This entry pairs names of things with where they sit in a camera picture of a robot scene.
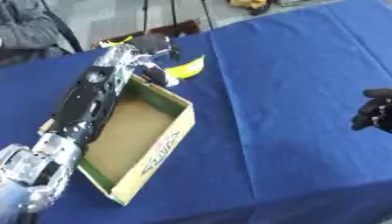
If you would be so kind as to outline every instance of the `silver metal part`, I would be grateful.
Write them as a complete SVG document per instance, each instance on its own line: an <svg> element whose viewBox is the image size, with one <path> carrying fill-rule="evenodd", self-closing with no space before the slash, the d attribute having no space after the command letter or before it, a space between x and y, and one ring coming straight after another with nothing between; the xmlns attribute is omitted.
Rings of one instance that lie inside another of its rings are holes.
<svg viewBox="0 0 392 224"><path fill-rule="evenodd" d="M0 208L35 213L51 205L67 186L80 156L81 149L72 139L54 133L45 133L32 150L17 144L1 150ZM50 163L57 164L58 169L45 185L37 185L39 175ZM18 191L18 195L9 195L9 191ZM6 216L2 211L0 217Z"/></svg>
<svg viewBox="0 0 392 224"><path fill-rule="evenodd" d="M138 64L139 51L133 45L115 45L95 63L97 67L115 68L115 94L118 96L128 83Z"/></svg>

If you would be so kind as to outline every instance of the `table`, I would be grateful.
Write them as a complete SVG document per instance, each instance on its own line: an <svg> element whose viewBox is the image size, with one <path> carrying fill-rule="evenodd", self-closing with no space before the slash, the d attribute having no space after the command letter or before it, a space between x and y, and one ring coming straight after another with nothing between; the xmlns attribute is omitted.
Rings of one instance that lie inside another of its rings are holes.
<svg viewBox="0 0 392 224"><path fill-rule="evenodd" d="M392 85L392 13L347 0L179 38L206 55L171 91L197 124L126 207L76 173L41 223L375 223L391 214L392 136L350 130L366 88ZM32 145L102 52L0 70L0 148Z"/></svg>

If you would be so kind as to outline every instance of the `cardboard box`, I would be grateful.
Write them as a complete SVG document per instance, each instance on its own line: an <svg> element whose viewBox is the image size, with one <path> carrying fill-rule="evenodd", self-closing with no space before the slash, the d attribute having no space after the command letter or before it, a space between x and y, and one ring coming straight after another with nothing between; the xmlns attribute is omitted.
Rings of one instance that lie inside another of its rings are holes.
<svg viewBox="0 0 392 224"><path fill-rule="evenodd" d="M79 169L107 197L125 206L193 125L189 101L134 77Z"/></svg>

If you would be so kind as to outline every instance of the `hand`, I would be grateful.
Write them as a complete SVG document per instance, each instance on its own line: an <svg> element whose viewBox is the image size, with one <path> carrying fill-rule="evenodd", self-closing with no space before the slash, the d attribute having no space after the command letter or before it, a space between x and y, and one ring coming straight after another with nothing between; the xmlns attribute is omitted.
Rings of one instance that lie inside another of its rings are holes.
<svg viewBox="0 0 392 224"><path fill-rule="evenodd" d="M353 130L375 126L392 133L392 88L369 89L363 94L374 99L362 106L353 118Z"/></svg>

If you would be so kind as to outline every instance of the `person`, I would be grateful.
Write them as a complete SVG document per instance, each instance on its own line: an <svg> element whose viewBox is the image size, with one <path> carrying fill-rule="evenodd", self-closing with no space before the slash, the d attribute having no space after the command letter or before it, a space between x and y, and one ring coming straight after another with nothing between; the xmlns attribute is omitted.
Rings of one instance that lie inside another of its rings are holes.
<svg viewBox="0 0 392 224"><path fill-rule="evenodd" d="M64 54L45 11L39 0L0 0L0 67Z"/></svg>
<svg viewBox="0 0 392 224"><path fill-rule="evenodd" d="M363 94L373 99L363 105L353 118L353 130L375 126L392 133L392 88L369 89Z"/></svg>

